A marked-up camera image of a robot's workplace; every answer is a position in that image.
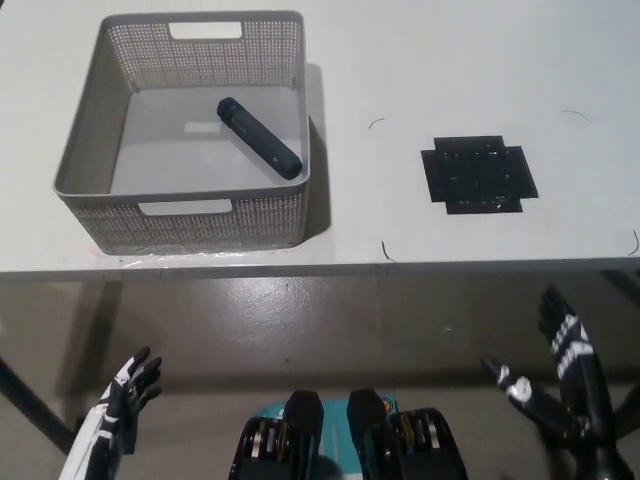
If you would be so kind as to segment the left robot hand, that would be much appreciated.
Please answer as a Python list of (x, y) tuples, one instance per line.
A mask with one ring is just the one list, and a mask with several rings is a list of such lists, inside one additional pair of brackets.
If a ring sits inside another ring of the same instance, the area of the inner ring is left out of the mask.
[(146, 404), (161, 393), (157, 381), (162, 359), (149, 359), (149, 355), (150, 347), (145, 346), (130, 357), (96, 404), (101, 414), (99, 432), (105, 438), (129, 430)]

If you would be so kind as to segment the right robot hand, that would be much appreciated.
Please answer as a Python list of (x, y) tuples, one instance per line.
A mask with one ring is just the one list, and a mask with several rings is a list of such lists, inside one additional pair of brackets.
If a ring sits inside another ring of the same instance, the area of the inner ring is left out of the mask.
[(606, 379), (577, 312), (553, 286), (543, 292), (539, 312), (539, 330), (549, 344), (559, 380), (558, 399), (492, 355), (481, 359), (482, 367), (508, 401), (544, 431), (571, 443), (613, 443), (616, 428)]

